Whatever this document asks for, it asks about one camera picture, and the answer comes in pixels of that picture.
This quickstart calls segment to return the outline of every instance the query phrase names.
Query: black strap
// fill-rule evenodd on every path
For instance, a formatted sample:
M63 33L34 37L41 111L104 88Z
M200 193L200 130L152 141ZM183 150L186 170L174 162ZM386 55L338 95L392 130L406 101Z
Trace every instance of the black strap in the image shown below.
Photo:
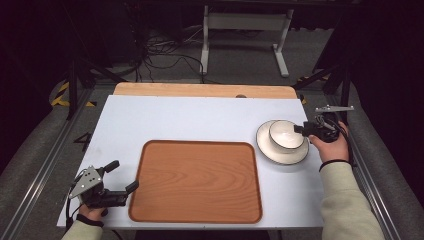
M335 163L335 162L344 162L344 163L347 163L347 164L352 165L350 162L348 162L348 161L346 161L346 160L342 160L342 159L334 159L334 160L330 160L330 161L326 161L326 162L322 163L322 164L321 164L321 167L319 168L319 171L321 172L321 169L322 169L323 167L327 166L327 165L328 165L328 164L330 164L330 163Z
M88 219L87 217L85 217L84 215L81 215L81 214L77 215L77 220L80 221L80 222L83 222L87 225L90 225L90 226L96 226L96 227L103 227L104 226L102 221L93 221L93 220L90 220L90 219Z

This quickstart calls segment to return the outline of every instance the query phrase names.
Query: white sleeve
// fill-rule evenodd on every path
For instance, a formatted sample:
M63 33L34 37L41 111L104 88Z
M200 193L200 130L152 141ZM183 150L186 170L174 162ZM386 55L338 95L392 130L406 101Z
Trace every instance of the white sleeve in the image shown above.
M100 240L103 229L76 220L62 240Z
M322 239L384 239L368 200L353 176L352 167L334 162L323 167L320 174L324 185Z

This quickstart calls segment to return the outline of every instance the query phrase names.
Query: wrist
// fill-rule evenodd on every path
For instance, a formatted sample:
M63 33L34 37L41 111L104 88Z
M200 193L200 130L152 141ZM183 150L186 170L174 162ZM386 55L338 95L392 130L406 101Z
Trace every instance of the wrist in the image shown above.
M77 215L77 220L90 226L103 227L104 225L102 221L91 220L82 214Z
M321 169L324 168L325 166L331 164L331 163L336 163L336 162L341 162L341 163L347 163L350 164L350 162L348 160L345 159L332 159L332 160L326 160L323 161L323 163L321 164L321 167L319 168L319 171L321 172Z

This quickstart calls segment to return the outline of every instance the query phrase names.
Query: white table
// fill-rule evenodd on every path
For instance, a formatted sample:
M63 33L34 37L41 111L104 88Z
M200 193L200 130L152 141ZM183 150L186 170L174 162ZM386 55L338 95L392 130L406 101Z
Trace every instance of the white table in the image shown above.
M109 190L133 182L143 145L157 140L248 142L256 154L263 217L256 224L133 222L126 207L110 208L103 219L113 229L282 229L320 227L323 189L318 151L295 165L279 165L260 151L256 131L269 120L306 121L298 99L109 96L78 172L89 165L103 167L113 160L121 166L105 174ZM71 202L71 209L78 207ZM65 226L65 212L58 226Z

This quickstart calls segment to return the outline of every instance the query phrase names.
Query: white plate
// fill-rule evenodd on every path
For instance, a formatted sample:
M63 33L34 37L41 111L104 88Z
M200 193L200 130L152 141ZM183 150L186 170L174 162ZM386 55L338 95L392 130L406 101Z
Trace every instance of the white plate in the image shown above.
M276 122L276 120L268 121L259 127L256 133L256 142L258 143L259 149L265 156L277 163L295 164L302 161L308 154L308 140L304 138L300 147L288 153L287 149L278 146L269 135L269 129L274 122Z

